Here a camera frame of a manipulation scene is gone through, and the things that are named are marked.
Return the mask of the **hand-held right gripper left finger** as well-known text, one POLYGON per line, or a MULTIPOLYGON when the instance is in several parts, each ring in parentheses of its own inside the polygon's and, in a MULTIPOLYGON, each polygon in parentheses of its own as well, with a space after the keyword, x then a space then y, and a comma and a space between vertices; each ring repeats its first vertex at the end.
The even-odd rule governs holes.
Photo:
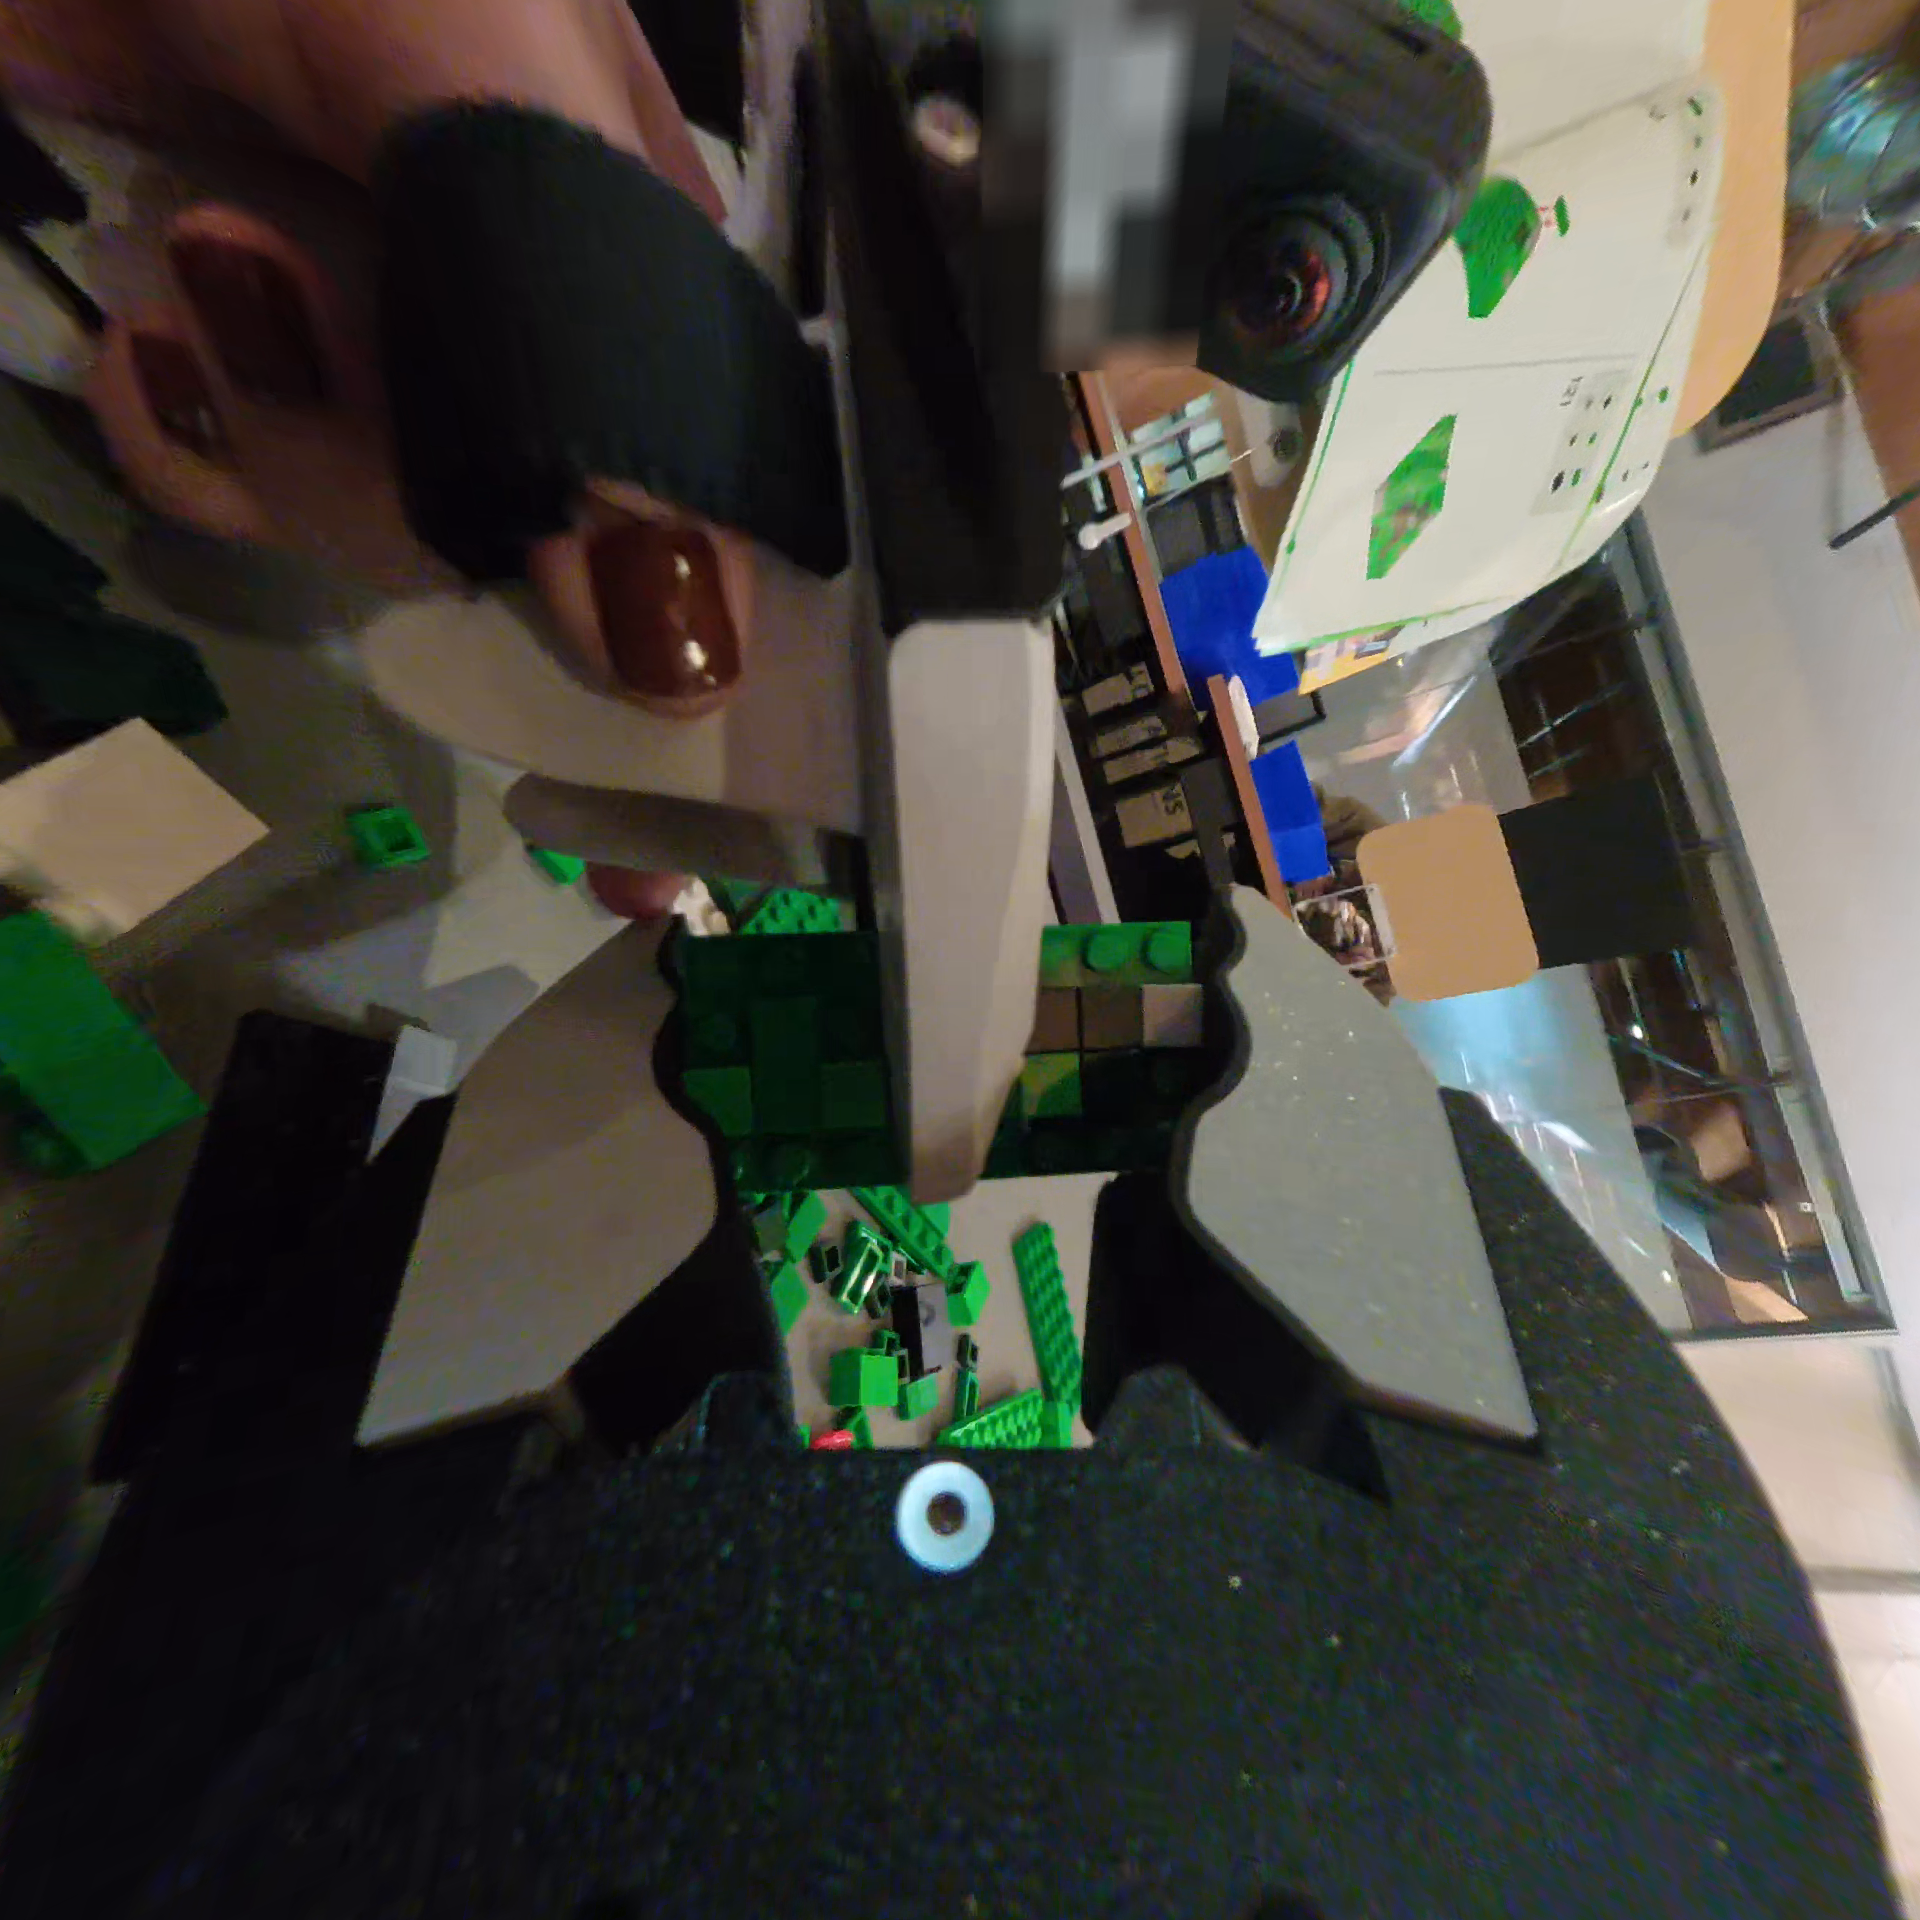
POLYGON ((360 1448, 543 1401, 712 1227, 712 1154, 655 1081, 671 929, 620 931, 463 1074, 360 1448))

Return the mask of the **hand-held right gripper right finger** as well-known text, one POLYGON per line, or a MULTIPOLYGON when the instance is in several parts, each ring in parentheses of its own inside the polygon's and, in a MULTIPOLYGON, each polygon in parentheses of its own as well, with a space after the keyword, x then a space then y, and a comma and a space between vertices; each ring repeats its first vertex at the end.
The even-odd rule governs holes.
POLYGON ((1220 1077, 1179 1121, 1186 1230, 1357 1404, 1541 1433, 1448 1116, 1398 1022, 1263 893, 1206 929, 1220 1077))

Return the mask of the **green toy brick assembly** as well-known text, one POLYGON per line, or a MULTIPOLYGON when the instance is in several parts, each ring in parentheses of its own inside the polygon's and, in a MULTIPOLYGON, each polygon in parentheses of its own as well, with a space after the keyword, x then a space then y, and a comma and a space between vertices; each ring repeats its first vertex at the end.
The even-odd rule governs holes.
MULTIPOLYGON (((880 948, 778 891, 679 948, 679 1090, 749 1193, 906 1177, 883 1056, 880 948)), ((991 1132, 991 1182, 1162 1164, 1208 1067, 1195 929, 1048 926, 1036 1019, 991 1132)))

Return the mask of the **grey desk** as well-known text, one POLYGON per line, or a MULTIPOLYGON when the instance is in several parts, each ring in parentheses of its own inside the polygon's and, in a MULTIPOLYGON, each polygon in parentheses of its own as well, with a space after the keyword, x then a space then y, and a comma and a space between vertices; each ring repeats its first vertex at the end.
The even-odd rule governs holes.
MULTIPOLYGON (((450 1044, 459 1093, 477 1056, 623 926, 586 882, 556 888, 524 846, 608 867, 811 882, 874 859, 880 926, 880 672, 891 641, 847 619, 867 580, 774 570, 760 619, 774 661, 720 717, 675 728, 597 699, 507 597, 327 606, 319 578, 266 552, 192 545, 140 516, 83 461, 74 402, 4 381, 4 493, 108 560, 110 606, 184 614, 210 589, 212 662, 230 722, 190 742, 272 833, 152 920, 112 960, 374 1034, 418 1027, 450 1044), (432 858, 360 872, 346 811, 399 804, 432 858)), ((883 1056, 893 1081, 880 933, 883 1056)))

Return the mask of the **person's left hand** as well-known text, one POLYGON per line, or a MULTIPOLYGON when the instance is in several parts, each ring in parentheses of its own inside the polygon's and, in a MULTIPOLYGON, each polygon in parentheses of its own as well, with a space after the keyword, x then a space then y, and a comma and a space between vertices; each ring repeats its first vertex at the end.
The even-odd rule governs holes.
POLYGON ((590 686, 736 693, 757 534, 723 417, 780 302, 640 5, 4 5, 4 178, 164 516, 384 592, 524 588, 590 686))

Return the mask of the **row of dark labelled boxes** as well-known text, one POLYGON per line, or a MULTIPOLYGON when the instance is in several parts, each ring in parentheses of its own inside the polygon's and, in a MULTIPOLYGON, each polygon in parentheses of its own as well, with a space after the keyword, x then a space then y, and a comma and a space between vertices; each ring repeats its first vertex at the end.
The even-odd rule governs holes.
POLYGON ((1216 757, 1154 659, 1098 666, 1062 686, 1062 721, 1098 842, 1116 864, 1198 873, 1202 809, 1186 777, 1216 757))

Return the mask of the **pile of loose toy bricks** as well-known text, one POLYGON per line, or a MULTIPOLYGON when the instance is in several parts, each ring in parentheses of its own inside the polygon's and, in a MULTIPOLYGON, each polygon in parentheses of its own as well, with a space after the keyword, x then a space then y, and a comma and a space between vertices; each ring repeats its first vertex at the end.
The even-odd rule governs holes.
POLYGON ((1098 1182, 755 1193, 743 1214, 813 1453, 1084 1440, 1098 1182))

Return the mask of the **tan rounded panel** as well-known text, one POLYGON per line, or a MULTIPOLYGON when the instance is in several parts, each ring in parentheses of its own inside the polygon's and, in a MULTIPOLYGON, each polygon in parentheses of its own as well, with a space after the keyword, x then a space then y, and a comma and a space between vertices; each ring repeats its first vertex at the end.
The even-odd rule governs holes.
POLYGON ((1357 872, 1402 1000, 1503 992, 1538 973, 1518 872, 1490 808, 1381 826, 1357 842, 1357 872))

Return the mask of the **black square panel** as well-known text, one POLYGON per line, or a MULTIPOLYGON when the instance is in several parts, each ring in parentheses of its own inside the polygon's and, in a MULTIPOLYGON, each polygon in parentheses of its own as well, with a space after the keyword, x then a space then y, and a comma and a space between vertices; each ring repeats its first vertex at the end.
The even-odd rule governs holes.
POLYGON ((1542 972, 1696 942, 1688 873, 1653 776, 1498 817, 1542 972))

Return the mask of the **green toy brick plate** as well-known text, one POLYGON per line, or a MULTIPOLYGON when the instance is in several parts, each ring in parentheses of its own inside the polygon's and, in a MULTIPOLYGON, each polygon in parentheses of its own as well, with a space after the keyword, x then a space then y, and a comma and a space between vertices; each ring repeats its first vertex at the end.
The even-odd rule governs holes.
POLYGON ((47 1177, 110 1169, 205 1110, 85 952, 35 910, 2 920, 2 1107, 16 1154, 47 1177))

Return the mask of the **open building instruction booklet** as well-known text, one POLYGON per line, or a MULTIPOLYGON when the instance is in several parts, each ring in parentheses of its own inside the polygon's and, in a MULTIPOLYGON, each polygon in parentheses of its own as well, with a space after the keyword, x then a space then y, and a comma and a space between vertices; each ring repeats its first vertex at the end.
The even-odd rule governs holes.
POLYGON ((1709 283, 1709 5, 1456 5, 1495 100, 1454 235, 1330 386, 1261 654, 1512 609, 1640 502, 1709 283))

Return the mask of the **white card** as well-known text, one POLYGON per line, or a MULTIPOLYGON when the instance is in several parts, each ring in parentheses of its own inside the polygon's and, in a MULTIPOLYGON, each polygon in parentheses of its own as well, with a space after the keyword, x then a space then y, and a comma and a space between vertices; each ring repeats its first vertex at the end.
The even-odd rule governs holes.
POLYGON ((83 947, 127 934, 267 835, 136 717, 2 782, 4 893, 83 947))

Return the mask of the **dark green brick cluster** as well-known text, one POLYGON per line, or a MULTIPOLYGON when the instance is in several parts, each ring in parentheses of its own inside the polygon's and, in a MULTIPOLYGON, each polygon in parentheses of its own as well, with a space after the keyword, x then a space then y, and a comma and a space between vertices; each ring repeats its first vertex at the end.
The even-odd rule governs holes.
POLYGON ((21 747, 59 753, 132 721, 162 736, 227 721, 195 645, 108 611, 106 588, 102 568, 2 501, 2 716, 21 747))

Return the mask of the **black framed screen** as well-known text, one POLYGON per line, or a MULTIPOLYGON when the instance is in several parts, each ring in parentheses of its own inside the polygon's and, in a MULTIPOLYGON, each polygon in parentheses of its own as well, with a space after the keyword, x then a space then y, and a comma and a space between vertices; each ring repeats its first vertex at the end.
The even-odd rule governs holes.
POLYGON ((1693 427, 1701 456, 1818 417, 1844 396, 1844 368, 1826 313, 1797 307, 1763 333, 1732 389, 1693 427))

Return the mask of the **clear photo frame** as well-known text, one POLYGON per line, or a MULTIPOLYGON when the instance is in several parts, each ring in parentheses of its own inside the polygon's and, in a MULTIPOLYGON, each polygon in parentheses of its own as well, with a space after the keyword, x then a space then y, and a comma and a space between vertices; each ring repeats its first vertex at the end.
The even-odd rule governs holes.
POLYGON ((1394 1002, 1396 988, 1388 965, 1386 934, 1364 889, 1303 889, 1296 893, 1292 910, 1303 933, 1347 977, 1363 985, 1381 1006, 1394 1002))

